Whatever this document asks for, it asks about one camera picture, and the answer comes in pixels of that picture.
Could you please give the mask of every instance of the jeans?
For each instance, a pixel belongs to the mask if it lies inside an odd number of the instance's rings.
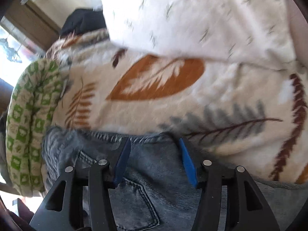
[[[47,189],[65,167],[81,169],[106,159],[107,151],[117,149],[123,137],[131,139],[131,154],[122,182],[115,190],[109,190],[118,230],[191,230],[201,191],[188,182],[180,151],[163,133],[128,136],[51,127],[42,144],[42,156],[47,166]],[[285,230],[308,198],[307,184],[254,179],[281,231]],[[224,230],[226,206],[227,188],[223,186],[218,227],[221,231]],[[83,208],[89,213],[87,187],[84,187]]]

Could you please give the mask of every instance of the fleece blanket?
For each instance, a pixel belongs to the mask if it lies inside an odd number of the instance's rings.
[[[159,56],[286,68],[285,0],[102,0],[112,42]]]
[[[308,178],[306,68],[166,58],[105,30],[57,41],[64,94],[53,125],[142,135],[170,130],[265,180]]]
[[[23,196],[44,191],[41,143],[62,91],[55,61],[30,64],[11,97],[6,127],[6,156],[10,179]]]

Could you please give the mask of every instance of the jeans seam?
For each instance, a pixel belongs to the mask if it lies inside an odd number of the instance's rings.
[[[74,135],[74,131],[72,131],[72,132],[70,133],[70,135],[65,139],[65,141],[64,141],[64,142],[60,145],[60,147],[57,149],[57,152],[56,152],[56,154],[55,154],[55,156],[54,156],[54,158],[55,158],[55,163],[56,163],[56,164],[58,164],[58,162],[59,162],[60,153],[63,151],[63,149],[65,149],[65,144],[67,143],[68,140],[70,140],[70,139],[73,137],[73,135]]]
[[[148,185],[147,182],[146,182],[145,180],[143,180],[142,178],[141,178],[141,183],[142,183],[143,187],[144,187],[145,189],[147,189],[148,194],[149,194],[153,199],[155,199],[156,201],[158,201],[159,203],[161,203],[161,204],[163,204],[163,205],[166,205],[166,206],[168,206],[168,207],[170,207],[170,208],[173,208],[173,209],[179,210],[179,211],[185,210],[185,211],[187,211],[187,212],[189,212],[189,213],[194,213],[194,212],[196,212],[197,209],[198,209],[198,205],[195,206],[195,207],[192,207],[192,209],[187,209],[185,206],[180,207],[180,206],[178,206],[178,205],[176,205],[176,204],[170,202],[170,201],[169,201],[168,199],[166,199],[165,197],[163,197],[159,191],[153,189],[153,188],[152,188],[150,185]]]
[[[94,137],[99,140],[108,141],[110,143],[119,143],[121,140],[125,137],[130,138],[131,142],[136,143],[156,143],[163,140],[168,140],[165,135],[161,134],[155,134],[152,136],[134,136],[129,134],[117,134],[112,132],[99,132],[99,131],[85,131],[85,130],[79,130],[82,134]]]
[[[159,217],[158,217],[149,197],[144,192],[144,189],[142,189],[143,186],[138,184],[138,183],[135,183],[135,182],[133,182],[133,181],[131,181],[131,180],[125,178],[125,177],[123,177],[123,180],[125,180],[125,182],[127,184],[130,184],[132,186],[137,187],[137,190],[140,192],[145,204],[147,205],[147,208],[150,211],[151,217],[153,219],[153,223],[151,223],[147,226],[144,226],[144,227],[137,228],[137,229],[126,229],[126,228],[121,227],[119,225],[117,225],[117,227],[124,230],[124,231],[144,231],[144,230],[147,230],[147,229],[150,229],[150,228],[153,228],[153,227],[157,227],[160,224]]]
[[[89,165],[93,165],[95,162],[97,162],[95,159],[89,157],[86,153],[84,153],[82,150],[79,150],[78,156],[81,161],[84,161],[85,163]]]

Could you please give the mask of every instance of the pillow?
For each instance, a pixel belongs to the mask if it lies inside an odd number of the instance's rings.
[[[287,68],[284,0],[102,0],[115,44],[172,57]]]

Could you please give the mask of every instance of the black clamp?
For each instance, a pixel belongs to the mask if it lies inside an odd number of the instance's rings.
[[[209,153],[202,158],[185,138],[180,139],[179,146],[189,182],[202,189],[192,231],[217,231],[223,185],[228,188],[225,231],[280,230],[270,206],[244,167],[227,168]]]
[[[117,231],[108,189],[121,182],[131,151],[129,138],[90,168],[65,168],[44,198],[30,225],[36,231],[75,231],[84,226],[82,187],[89,186],[92,231]]]

